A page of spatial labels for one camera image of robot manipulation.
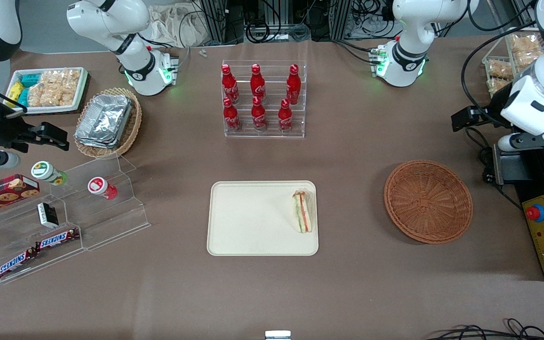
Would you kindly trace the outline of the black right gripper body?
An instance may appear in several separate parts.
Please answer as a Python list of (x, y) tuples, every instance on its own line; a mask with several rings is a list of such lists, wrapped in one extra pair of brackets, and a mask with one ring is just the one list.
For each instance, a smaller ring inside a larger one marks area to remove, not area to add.
[(13, 110), (0, 108), (0, 148), (27, 153), (28, 140), (33, 137), (33, 126), (26, 123), (21, 116), (7, 118), (8, 114), (13, 114)]

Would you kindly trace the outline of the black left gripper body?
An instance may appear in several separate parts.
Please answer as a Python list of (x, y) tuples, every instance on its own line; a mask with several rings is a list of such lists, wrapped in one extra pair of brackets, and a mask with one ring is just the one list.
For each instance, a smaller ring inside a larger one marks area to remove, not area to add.
[(501, 111), (506, 106), (508, 98), (511, 93), (512, 83), (509, 82), (507, 85), (502, 87), (500, 90), (497, 90), (491, 97), (490, 103), (484, 106), (482, 109), (484, 113), (482, 114), (482, 122), (493, 124), (495, 128), (503, 127), (511, 129), (512, 124), (507, 121), (507, 119), (501, 116)]

